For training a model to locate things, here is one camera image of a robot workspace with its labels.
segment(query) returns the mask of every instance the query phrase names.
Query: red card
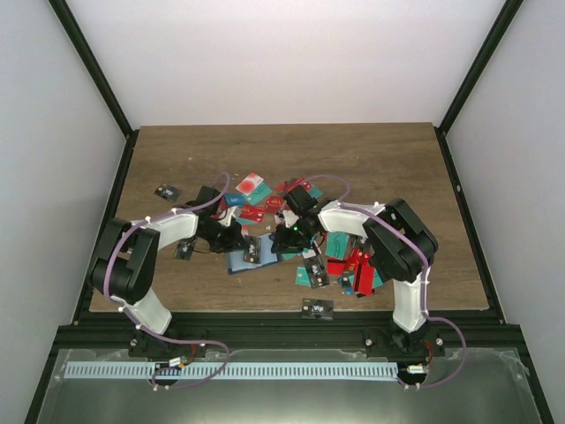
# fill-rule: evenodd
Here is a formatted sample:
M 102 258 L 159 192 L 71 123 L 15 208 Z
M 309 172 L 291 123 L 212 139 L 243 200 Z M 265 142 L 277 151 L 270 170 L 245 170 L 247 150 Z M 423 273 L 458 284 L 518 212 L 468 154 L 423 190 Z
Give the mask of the red card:
M 310 184 L 307 181 L 304 181 L 303 178 L 299 178 L 299 179 L 296 179 L 292 182 L 285 181 L 285 182 L 279 184 L 275 188 L 275 190 L 278 193 L 288 193 L 290 190 L 292 190 L 294 187 L 296 187 L 298 185 L 302 185 L 302 187 L 304 187 L 304 189 L 306 189 L 306 190 L 310 190 L 312 188 L 312 184 Z
M 268 214 L 275 214 L 283 204 L 284 198 L 281 196 L 270 196 L 265 202 L 265 212 Z
M 242 206 L 241 214 L 239 214 L 240 218 L 250 219 L 252 221 L 257 221 L 258 223 L 263 220 L 263 216 L 265 216 L 265 209 L 252 205 Z
M 375 268 L 369 265 L 370 254 L 363 254 L 361 263 L 358 266 L 358 272 L 355 277 L 355 292 L 370 295 L 373 294 L 373 279 Z
M 329 276 L 340 276 L 345 270 L 345 261 L 328 258 L 328 265 L 326 271 Z
M 215 211 L 214 218 L 215 219 L 221 218 L 227 208 L 228 208 L 228 202 L 226 201 L 225 197 L 222 197 L 222 199 L 220 200 L 220 205 L 218 206 L 218 209 Z

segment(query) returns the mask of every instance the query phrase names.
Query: small black tag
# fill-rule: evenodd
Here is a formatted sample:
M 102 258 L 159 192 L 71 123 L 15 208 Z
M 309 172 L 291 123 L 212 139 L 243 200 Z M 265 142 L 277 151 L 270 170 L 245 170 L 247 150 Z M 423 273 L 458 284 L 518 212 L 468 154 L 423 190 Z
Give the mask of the small black tag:
M 244 250 L 244 261 L 261 263 L 261 239 L 254 236 L 245 236 L 249 246 Z
M 183 192 L 182 190 L 179 190 L 178 188 L 173 187 L 172 185 L 161 184 L 154 191 L 154 194 L 156 194 L 157 196 L 161 197 L 166 201 L 173 202 L 173 201 L 177 201 L 178 197 L 182 192 Z
M 302 318 L 312 320 L 332 320 L 334 301 L 320 299 L 302 299 Z
M 177 248 L 173 257 L 176 259 L 182 259 L 183 261 L 189 261 L 192 257 L 192 252 L 196 246 L 196 238 L 182 238 L 178 241 Z
M 310 280 L 310 286 L 313 289 L 329 285 L 328 272 L 319 256 L 305 258 L 304 266 L 308 274 L 308 279 Z

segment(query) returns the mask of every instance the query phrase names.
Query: blue card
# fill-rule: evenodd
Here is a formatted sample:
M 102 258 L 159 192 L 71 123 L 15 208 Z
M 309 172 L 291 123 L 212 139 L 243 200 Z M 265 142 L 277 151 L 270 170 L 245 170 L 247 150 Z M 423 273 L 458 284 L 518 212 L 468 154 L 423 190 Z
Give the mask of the blue card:
M 237 221 L 242 225 L 253 225 L 254 223 L 258 223 L 257 221 L 252 221 L 251 219 L 245 218 L 238 218 Z
M 228 207 L 230 206 L 244 206 L 245 196 L 241 193 L 228 193 L 225 195 Z
M 345 232 L 330 232 L 326 240 L 326 256 L 343 261 L 350 236 Z
M 310 190 L 308 190 L 308 194 L 310 194 L 313 198 L 318 199 L 322 196 L 323 193 L 317 186 L 312 184 L 312 187 L 310 187 Z
M 281 256 L 278 254 L 271 253 L 271 246 L 273 245 L 273 240 L 270 238 L 270 234 L 263 234 L 259 237 L 261 240 L 261 259 L 260 263 L 250 263 L 244 261 L 244 251 L 234 250 L 226 254 L 226 261 L 228 264 L 228 274 L 236 274 L 238 272 L 249 271 L 252 269 L 266 267 L 274 263 L 281 261 Z
M 306 272 L 305 267 L 298 267 L 297 268 L 297 279 L 296 284 L 298 285 L 306 285 L 311 287 L 310 285 L 310 278 L 308 278 L 308 273 Z
M 265 184 L 265 181 L 263 181 L 261 184 L 257 186 L 255 190 L 253 190 L 253 193 L 245 197 L 245 199 L 250 204 L 256 205 L 257 203 L 265 199 L 267 196 L 269 196 L 272 192 L 273 190 L 271 190 L 270 187 Z

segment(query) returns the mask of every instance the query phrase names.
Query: wooden table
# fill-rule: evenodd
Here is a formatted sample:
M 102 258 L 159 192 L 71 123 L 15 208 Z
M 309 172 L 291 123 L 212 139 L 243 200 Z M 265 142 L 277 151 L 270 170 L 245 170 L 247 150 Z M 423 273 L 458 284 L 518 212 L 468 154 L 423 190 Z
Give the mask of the wooden table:
M 348 201 L 385 203 L 406 199 L 440 243 L 431 273 L 430 309 L 487 308 L 486 296 L 456 205 L 438 142 L 430 124 L 214 125 L 158 126 L 141 129 L 125 180 L 117 216 L 139 219 L 160 214 L 171 204 L 153 194 L 160 183 L 183 190 L 180 201 L 194 199 L 220 170 L 233 178 L 230 191 L 256 172 L 274 188 L 290 177 L 336 174 L 351 185 Z M 343 186 L 315 182 L 337 197 Z M 252 225 L 260 235 L 272 218 Z M 204 243 L 199 248 L 206 250 Z M 171 310 L 298 310 L 302 298 L 333 299 L 335 309 L 394 308 L 392 283 L 373 296 L 342 294 L 337 284 L 314 291 L 295 284 L 299 258 L 234 276 L 223 254 L 173 259 L 174 246 L 159 252 L 153 287 Z M 113 310 L 100 293 L 93 311 Z

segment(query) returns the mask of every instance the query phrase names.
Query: card with sticker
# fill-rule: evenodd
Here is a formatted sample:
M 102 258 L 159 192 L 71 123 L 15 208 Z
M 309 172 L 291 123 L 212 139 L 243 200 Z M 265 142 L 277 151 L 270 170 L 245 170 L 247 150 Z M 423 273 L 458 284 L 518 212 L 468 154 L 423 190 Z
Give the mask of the card with sticker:
M 240 218 L 249 219 L 251 221 L 255 221 L 258 223 L 263 221 L 264 216 L 265 216 L 264 208 L 260 208 L 259 206 L 250 206 L 250 205 L 242 206 L 241 212 L 239 214 Z
M 177 201 L 183 191 L 168 184 L 161 184 L 154 191 L 154 194 L 166 201 Z
M 321 299 L 302 299 L 302 318 L 312 320 L 332 320 L 334 301 Z
M 244 206 L 245 196 L 241 193 L 228 193 L 225 195 L 228 206 Z
M 242 225 L 254 225 L 255 223 L 259 223 L 258 221 L 254 221 L 254 220 L 251 220 L 251 219 L 245 219 L 245 218 L 242 218 L 242 217 L 239 217 L 236 221 L 238 221 Z
M 330 232 L 326 240 L 326 256 L 340 261 L 345 257 L 350 236 L 345 232 Z
M 305 285 L 306 287 L 310 287 L 310 278 L 308 278 L 308 273 L 306 272 L 305 267 L 297 268 L 297 278 L 295 282 L 297 285 Z
M 328 273 L 320 257 L 305 258 L 304 266 L 308 279 L 310 280 L 310 286 L 313 289 L 319 289 L 320 287 L 329 285 Z
M 257 187 L 259 187 L 262 182 L 263 178 L 261 178 L 255 172 L 252 172 L 247 177 L 245 177 L 245 179 L 241 183 L 237 185 L 236 190 L 238 190 L 245 196 L 249 196 Z
M 269 196 L 265 202 L 265 212 L 268 214 L 276 214 L 276 212 L 284 205 L 282 196 Z
M 298 254 L 282 254 L 282 258 L 286 261 L 288 259 L 296 258 L 297 256 Z
M 272 192 L 273 190 L 271 190 L 271 188 L 267 184 L 261 183 L 255 190 L 253 190 L 251 194 L 245 196 L 245 199 L 252 205 L 256 205 L 267 196 L 269 196 Z
M 318 199 L 319 197 L 323 196 L 324 193 L 314 184 L 307 190 L 308 194 L 310 194 L 314 199 Z

